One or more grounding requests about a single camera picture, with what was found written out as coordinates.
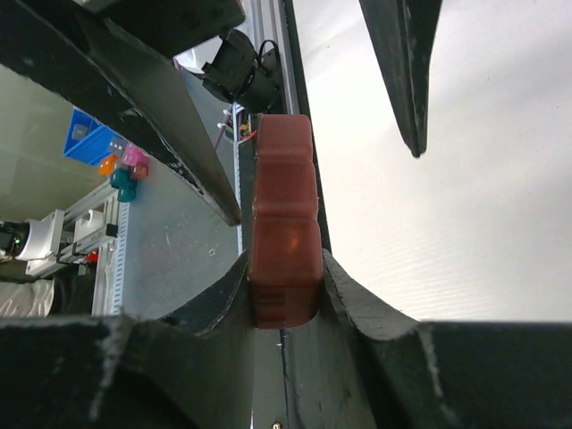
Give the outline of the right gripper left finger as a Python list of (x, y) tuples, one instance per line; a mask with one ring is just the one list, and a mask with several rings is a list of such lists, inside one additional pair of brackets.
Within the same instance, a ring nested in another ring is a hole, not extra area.
[(4, 428), (247, 428), (254, 384), (248, 258), (158, 320), (6, 318)]

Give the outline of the red weekly pill organizer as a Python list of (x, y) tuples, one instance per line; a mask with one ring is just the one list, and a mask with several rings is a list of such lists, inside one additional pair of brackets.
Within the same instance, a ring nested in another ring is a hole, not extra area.
[(248, 282), (259, 329), (309, 322), (324, 285), (312, 126), (302, 114), (261, 114)]

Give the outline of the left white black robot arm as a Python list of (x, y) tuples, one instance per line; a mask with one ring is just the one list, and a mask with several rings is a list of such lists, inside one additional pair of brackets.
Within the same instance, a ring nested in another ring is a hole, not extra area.
[(281, 66), (244, 20), (238, 1), (4, 1), (1, 64), (140, 145), (233, 226), (240, 207), (172, 59), (218, 37), (204, 87), (253, 113), (273, 108)]

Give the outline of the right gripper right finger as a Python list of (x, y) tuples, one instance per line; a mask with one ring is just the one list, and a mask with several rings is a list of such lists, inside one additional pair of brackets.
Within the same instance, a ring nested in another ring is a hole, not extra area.
[(329, 428), (568, 428), (568, 323), (419, 322), (324, 255)]

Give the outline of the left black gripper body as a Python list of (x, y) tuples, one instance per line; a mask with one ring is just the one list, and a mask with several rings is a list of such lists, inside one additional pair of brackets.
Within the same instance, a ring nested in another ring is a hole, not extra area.
[(122, 0), (77, 3), (118, 37), (174, 57), (240, 25), (240, 1)]

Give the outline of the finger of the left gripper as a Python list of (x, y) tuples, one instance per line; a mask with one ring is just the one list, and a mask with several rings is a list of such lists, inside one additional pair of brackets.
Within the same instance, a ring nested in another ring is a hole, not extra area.
[(1, 4), (1, 63), (13, 72), (94, 116), (104, 125), (167, 164), (213, 206), (229, 225), (241, 219), (233, 190), (221, 182), (216, 161), (197, 171), (183, 160), (174, 127), (139, 94), (128, 72), (145, 61), (172, 63), (148, 46), (114, 36), (79, 1), (4, 1)]
[(430, 62), (441, 0), (359, 2), (400, 135), (413, 157), (426, 151)]

